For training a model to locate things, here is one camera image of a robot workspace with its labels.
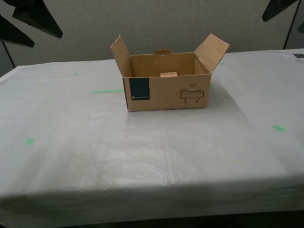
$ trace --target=white plastic sheet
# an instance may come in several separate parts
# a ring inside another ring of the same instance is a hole
[[[2,224],[304,209],[304,62],[260,51],[222,63],[208,108],[193,110],[129,113],[114,60],[0,78]]]

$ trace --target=gray wall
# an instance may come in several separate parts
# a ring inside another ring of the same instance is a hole
[[[0,42],[0,77],[13,69],[9,56],[6,53],[3,44]]]
[[[113,58],[110,45],[121,34],[131,54],[169,48],[193,51],[209,34],[231,44],[230,51],[282,49],[296,4],[268,22],[261,17],[269,0],[44,0],[61,27],[62,39],[0,14],[35,41],[34,48],[8,44],[14,63]]]
[[[304,1],[302,0],[292,26],[286,49],[304,48],[304,33],[299,33],[298,28],[304,23]]]

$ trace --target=box flap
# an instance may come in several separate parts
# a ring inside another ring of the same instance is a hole
[[[211,72],[217,67],[230,45],[210,34],[194,51],[200,62]]]
[[[124,44],[122,36],[119,36],[118,39],[111,45],[111,50],[114,54],[114,58],[117,62],[120,73],[123,77],[125,77],[130,64],[130,54]]]

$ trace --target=open cardboard box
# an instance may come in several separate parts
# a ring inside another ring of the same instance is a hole
[[[228,43],[210,34],[191,53],[158,50],[150,55],[130,56],[119,36],[111,50],[123,76],[128,110],[205,108],[212,72],[228,47]],[[167,72],[176,72],[177,76],[161,77]]]

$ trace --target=wooden block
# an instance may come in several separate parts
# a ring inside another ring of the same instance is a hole
[[[161,77],[176,77],[176,76],[177,76],[176,72],[161,73]]]

